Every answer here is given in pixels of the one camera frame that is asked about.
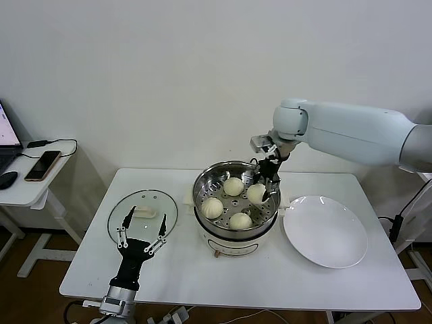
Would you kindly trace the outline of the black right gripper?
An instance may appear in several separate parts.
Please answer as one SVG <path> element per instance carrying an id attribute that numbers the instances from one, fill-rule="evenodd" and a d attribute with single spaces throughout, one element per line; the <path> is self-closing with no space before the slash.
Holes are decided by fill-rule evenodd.
<path id="1" fill-rule="evenodd" d="M 241 180 L 244 183 L 266 183 L 262 202 L 264 203 L 274 193 L 273 183 L 279 183 L 279 168 L 282 162 L 279 160 L 263 159 L 257 167 L 244 167 Z"/>

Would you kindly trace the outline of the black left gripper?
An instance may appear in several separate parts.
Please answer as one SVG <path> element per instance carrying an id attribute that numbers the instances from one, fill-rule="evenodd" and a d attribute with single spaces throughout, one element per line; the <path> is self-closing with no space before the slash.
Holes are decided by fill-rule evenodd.
<path id="1" fill-rule="evenodd" d="M 122 256 L 117 275 L 109 282 L 110 286 L 127 290 L 139 290 L 140 270 L 143 262 L 152 258 L 149 253 L 156 253 L 166 243 L 167 215 L 164 214 L 157 239 L 150 243 L 127 237 L 127 230 L 132 221 L 136 207 L 133 206 L 124 217 L 120 227 L 116 228 L 117 247 Z"/>

